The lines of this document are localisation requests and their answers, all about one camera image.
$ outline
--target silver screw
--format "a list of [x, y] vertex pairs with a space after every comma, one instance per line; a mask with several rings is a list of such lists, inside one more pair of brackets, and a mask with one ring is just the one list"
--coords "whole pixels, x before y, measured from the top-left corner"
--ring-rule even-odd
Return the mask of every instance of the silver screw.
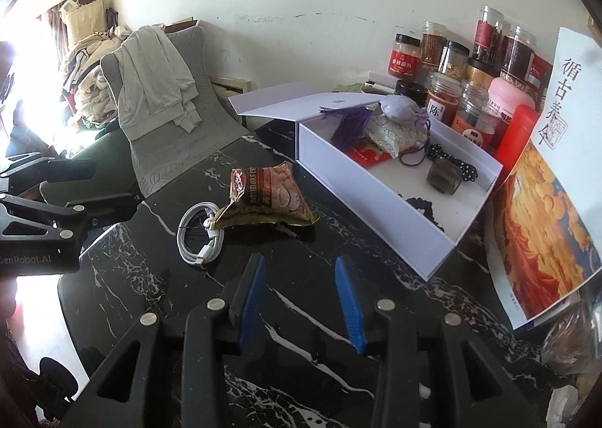
[[214, 297], [207, 302], [207, 309], [210, 311], [220, 311], [224, 307], [226, 307], [226, 301], [221, 297]]
[[152, 326], [157, 322], [157, 315], [154, 312], [147, 312], [140, 316], [140, 324], [142, 326]]
[[381, 311], [392, 311], [395, 309], [395, 302], [393, 302], [391, 299], [380, 299], [376, 303], [376, 307]]
[[449, 312], [445, 315], [445, 322], [450, 326], [459, 326], [462, 322], [462, 318], [455, 312]]

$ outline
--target white charging cable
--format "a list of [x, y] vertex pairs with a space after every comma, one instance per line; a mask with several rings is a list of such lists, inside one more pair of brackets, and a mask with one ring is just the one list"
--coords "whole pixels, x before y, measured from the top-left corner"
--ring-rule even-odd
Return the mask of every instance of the white charging cable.
[[[224, 242], [224, 231], [223, 229], [216, 231], [209, 229], [209, 221], [216, 216], [216, 213], [218, 213], [219, 209], [220, 208], [213, 202], [201, 202], [195, 206], [192, 206], [182, 216], [182, 220], [178, 226], [176, 242], [178, 243], [178, 250], [180, 251], [182, 259], [189, 265], [198, 265], [202, 267], [204, 264], [215, 260], [220, 254], [222, 250], [222, 244]], [[204, 220], [203, 226], [207, 231], [207, 235], [209, 236], [209, 243], [203, 246], [200, 252], [193, 253], [184, 244], [184, 235], [186, 234], [186, 229], [188, 228], [188, 225], [192, 219], [194, 219], [197, 214], [203, 210], [207, 213], [207, 219]]]

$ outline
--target black scrunchie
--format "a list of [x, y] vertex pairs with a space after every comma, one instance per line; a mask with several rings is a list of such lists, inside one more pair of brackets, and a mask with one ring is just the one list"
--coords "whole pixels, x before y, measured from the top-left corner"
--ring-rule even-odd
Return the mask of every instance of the black scrunchie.
[[477, 169], [474, 166], [472, 166], [469, 163], [465, 163], [459, 158], [447, 154], [445, 151], [443, 151], [441, 144], [431, 144], [429, 146], [428, 151], [426, 152], [426, 157], [429, 160], [434, 161], [438, 156], [445, 158], [446, 160], [459, 167], [462, 170], [463, 181], [475, 181], [477, 178], [479, 178], [479, 173], [477, 172]]

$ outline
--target open gift box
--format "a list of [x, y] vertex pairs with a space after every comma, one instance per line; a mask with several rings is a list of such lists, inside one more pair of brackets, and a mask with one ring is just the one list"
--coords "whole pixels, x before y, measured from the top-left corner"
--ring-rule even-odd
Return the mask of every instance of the open gift box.
[[[297, 161], [428, 280], [483, 207], [502, 165], [461, 134], [431, 119], [431, 142], [472, 164], [479, 173], [475, 182], [462, 182], [453, 195], [439, 193], [426, 181], [432, 164], [428, 159], [417, 167], [391, 159], [363, 168], [330, 143], [340, 119], [324, 117], [320, 107], [370, 105], [383, 96], [316, 91], [306, 83], [289, 83], [236, 95], [230, 102], [239, 115], [294, 121]], [[411, 203], [424, 213], [432, 211], [432, 220]]]

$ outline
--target poster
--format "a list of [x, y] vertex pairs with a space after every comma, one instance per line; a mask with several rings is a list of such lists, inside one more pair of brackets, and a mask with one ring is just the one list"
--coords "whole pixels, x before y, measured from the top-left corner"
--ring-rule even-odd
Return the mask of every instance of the poster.
[[542, 115], [486, 212], [487, 261], [514, 329], [555, 307], [602, 267], [598, 136], [602, 48], [560, 29]]

